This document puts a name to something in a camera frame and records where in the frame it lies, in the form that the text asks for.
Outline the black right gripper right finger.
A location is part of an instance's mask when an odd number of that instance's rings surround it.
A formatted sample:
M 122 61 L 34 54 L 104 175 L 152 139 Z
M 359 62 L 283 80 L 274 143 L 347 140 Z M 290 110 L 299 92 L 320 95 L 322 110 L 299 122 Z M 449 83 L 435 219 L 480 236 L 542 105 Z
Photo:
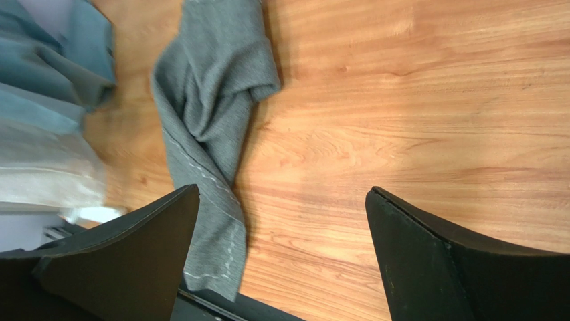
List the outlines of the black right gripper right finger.
M 569 256 L 466 229 L 380 187 L 365 207 L 393 320 L 568 320 Z

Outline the grey cloth napkin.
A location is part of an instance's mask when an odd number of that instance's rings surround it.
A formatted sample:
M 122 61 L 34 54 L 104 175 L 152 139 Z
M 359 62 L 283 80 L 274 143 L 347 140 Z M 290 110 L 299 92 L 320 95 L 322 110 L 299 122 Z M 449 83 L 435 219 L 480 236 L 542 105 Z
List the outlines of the grey cloth napkin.
M 185 1 L 177 35 L 158 58 L 151 90 L 175 188 L 200 205 L 183 270 L 188 290 L 235 301 L 246 224 L 232 187 L 252 110 L 280 90 L 259 1 Z

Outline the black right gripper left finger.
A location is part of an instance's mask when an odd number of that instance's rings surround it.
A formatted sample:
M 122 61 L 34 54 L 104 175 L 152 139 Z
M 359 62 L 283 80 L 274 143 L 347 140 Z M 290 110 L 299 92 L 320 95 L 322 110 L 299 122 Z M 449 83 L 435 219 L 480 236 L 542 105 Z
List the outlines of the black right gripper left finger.
M 199 209 L 186 185 L 132 213 L 1 254 L 2 320 L 168 320 Z

